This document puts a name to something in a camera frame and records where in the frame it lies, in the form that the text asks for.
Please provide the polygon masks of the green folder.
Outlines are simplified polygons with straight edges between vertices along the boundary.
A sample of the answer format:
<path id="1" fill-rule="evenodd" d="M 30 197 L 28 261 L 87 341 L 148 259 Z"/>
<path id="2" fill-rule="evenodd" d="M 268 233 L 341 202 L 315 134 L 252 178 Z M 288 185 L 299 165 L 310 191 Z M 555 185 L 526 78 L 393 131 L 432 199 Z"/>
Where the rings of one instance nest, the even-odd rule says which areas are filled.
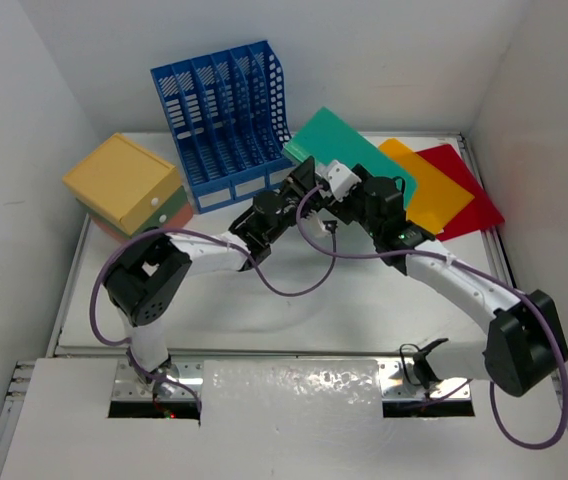
<path id="1" fill-rule="evenodd" d="M 303 162 L 312 156 L 317 163 L 328 165 L 337 160 L 353 169 L 362 165 L 372 176 L 399 177 L 404 185 L 404 207 L 409 206 L 417 190 L 417 181 L 392 158 L 326 107 L 319 109 L 283 147 L 291 161 Z"/>

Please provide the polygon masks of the blue file organizer rack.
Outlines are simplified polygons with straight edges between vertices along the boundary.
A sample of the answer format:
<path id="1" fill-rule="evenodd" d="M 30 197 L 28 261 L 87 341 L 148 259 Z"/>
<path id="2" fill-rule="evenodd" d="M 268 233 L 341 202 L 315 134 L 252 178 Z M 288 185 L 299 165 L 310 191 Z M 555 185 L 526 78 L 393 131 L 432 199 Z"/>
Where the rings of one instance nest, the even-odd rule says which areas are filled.
<path id="1" fill-rule="evenodd" d="M 198 213 L 280 187 L 284 155 L 284 73 L 267 41 L 150 71 Z"/>

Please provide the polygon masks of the pink bottom drawer box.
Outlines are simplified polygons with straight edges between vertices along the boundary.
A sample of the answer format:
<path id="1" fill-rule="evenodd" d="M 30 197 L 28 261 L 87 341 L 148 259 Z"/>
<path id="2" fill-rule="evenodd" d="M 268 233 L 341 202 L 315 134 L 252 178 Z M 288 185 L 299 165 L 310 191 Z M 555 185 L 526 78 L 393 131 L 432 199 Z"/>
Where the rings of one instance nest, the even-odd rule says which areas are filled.
<path id="1" fill-rule="evenodd" d="M 124 243 L 141 233 L 155 228 L 182 228 L 193 218 L 193 209 L 190 205 L 183 206 L 173 215 L 160 215 L 157 219 L 150 219 L 140 226 L 132 235 L 122 232 L 98 217 L 97 214 L 89 215 L 92 222 L 104 233 L 115 239 L 119 243 Z"/>

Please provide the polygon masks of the orange folder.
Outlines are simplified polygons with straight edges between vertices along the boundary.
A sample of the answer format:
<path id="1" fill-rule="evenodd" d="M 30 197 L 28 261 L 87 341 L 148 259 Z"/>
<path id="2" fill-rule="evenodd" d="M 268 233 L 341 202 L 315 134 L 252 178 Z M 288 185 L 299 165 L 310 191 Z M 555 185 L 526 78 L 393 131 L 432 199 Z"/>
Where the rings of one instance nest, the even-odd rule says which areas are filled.
<path id="1" fill-rule="evenodd" d="M 417 187 L 408 204 L 407 218 L 431 234 L 441 233 L 474 199 L 473 194 L 399 140 L 386 140 L 379 150 L 416 181 Z"/>

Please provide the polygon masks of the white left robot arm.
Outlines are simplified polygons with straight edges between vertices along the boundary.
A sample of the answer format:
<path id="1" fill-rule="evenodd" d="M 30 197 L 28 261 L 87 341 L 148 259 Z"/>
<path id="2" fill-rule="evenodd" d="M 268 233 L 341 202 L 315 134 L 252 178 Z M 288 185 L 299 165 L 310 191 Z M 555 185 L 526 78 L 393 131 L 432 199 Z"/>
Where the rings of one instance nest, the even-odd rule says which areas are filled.
<path id="1" fill-rule="evenodd" d="M 302 197 L 316 186 L 315 164 L 295 167 L 277 191 L 262 191 L 229 229 L 208 236 L 181 228 L 152 229 L 129 242 L 102 285 L 123 318 L 127 356 L 140 380 L 152 384 L 169 370 L 162 315 L 189 276 L 255 270 L 294 225 Z"/>

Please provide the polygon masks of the yellow drawer box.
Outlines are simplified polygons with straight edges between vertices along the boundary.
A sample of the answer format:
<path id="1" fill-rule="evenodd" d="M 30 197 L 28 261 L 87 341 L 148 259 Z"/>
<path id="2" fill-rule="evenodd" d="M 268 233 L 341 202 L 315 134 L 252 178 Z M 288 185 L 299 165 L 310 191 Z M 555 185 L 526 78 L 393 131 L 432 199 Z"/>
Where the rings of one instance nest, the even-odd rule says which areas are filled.
<path id="1" fill-rule="evenodd" d="M 120 133 L 66 173 L 63 183 L 78 201 L 125 230 L 184 187 L 175 165 Z"/>

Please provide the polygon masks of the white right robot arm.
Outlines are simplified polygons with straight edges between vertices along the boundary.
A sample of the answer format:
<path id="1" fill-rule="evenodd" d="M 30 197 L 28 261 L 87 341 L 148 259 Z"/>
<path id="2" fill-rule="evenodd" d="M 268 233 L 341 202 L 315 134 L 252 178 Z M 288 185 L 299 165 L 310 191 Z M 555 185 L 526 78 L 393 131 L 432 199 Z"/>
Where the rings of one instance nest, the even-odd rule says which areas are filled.
<path id="1" fill-rule="evenodd" d="M 413 356 L 408 378 L 424 388 L 448 377 L 489 380 L 521 397 L 553 372 L 564 374 L 568 345 L 553 299 L 523 293 L 455 257 L 408 219 L 400 178 L 371 175 L 361 165 L 330 164 L 329 209 L 371 238 L 374 257 L 443 296 L 482 330 L 478 343 L 440 338 Z"/>

